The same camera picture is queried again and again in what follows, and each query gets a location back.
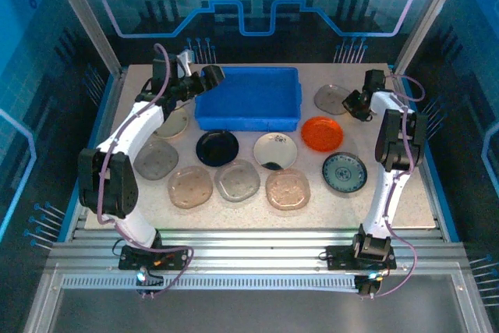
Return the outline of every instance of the white plate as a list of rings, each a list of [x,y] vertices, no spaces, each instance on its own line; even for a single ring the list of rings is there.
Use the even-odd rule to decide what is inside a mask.
[[[298,156],[298,149],[285,134],[268,133],[255,143],[253,154],[258,164],[275,171],[291,167]]]
[[[164,140],[183,132],[189,124],[189,115],[184,108],[174,110],[166,122],[154,131],[154,135]]]

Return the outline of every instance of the blue plastic tray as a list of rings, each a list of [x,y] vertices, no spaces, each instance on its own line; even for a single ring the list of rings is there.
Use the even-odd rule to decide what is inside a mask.
[[[293,132],[301,117],[296,68],[224,67],[225,80],[196,98],[203,130]]]

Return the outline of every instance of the clear glass plate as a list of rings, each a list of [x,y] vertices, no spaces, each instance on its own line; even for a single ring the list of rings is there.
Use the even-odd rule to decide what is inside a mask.
[[[179,153],[164,140],[149,140],[137,154],[133,167],[142,177],[156,181],[177,166]]]
[[[253,165],[246,160],[234,160],[215,173],[218,192],[229,202],[242,202],[260,188],[260,177]]]
[[[303,173],[295,169],[273,172],[265,184],[267,199],[281,211],[303,208],[310,200],[310,185]]]
[[[206,169],[193,166],[180,169],[168,180],[168,195],[172,203],[183,209],[203,204],[213,193],[213,183]]]

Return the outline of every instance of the robotic arm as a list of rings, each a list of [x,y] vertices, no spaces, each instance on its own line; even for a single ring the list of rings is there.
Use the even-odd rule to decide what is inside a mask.
[[[133,122],[121,134],[116,130],[96,149],[82,150],[78,158],[80,203],[97,214],[99,172],[105,155],[113,142],[119,138],[118,144],[112,150],[106,172],[102,217],[114,220],[125,238],[133,241],[128,243],[130,247],[136,247],[138,244],[140,247],[151,249],[161,248],[158,231],[136,208],[139,190],[132,168],[135,157],[153,131],[175,110],[177,101],[188,101],[216,87],[225,78],[219,66],[204,67],[202,76],[199,73],[191,73],[190,57],[190,51],[168,57],[172,73],[165,92],[145,112],[137,115],[160,93],[165,81],[165,60],[156,58],[153,61],[153,77],[136,97],[132,111],[123,123],[136,117]]]
[[[370,121],[373,114],[383,116],[374,152],[380,164],[371,207],[354,235],[353,246],[327,248],[330,270],[396,268],[387,224],[393,221],[402,190],[412,172],[403,134],[416,167],[423,161],[427,116],[404,106],[395,93],[385,89],[384,82],[382,70],[367,71],[362,93],[354,90],[343,101],[347,111],[361,121]]]

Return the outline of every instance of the gray translucent plate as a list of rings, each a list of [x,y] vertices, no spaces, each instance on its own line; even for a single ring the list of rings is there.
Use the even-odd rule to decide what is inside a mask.
[[[145,179],[156,181],[177,166],[179,153],[164,140],[150,140],[140,149],[133,167]]]
[[[234,160],[217,170],[215,185],[221,197],[229,202],[242,202],[260,188],[260,177],[246,160]]]
[[[322,86],[313,97],[313,103],[321,111],[331,115],[343,115],[346,113],[342,102],[350,95],[343,87],[335,85]]]

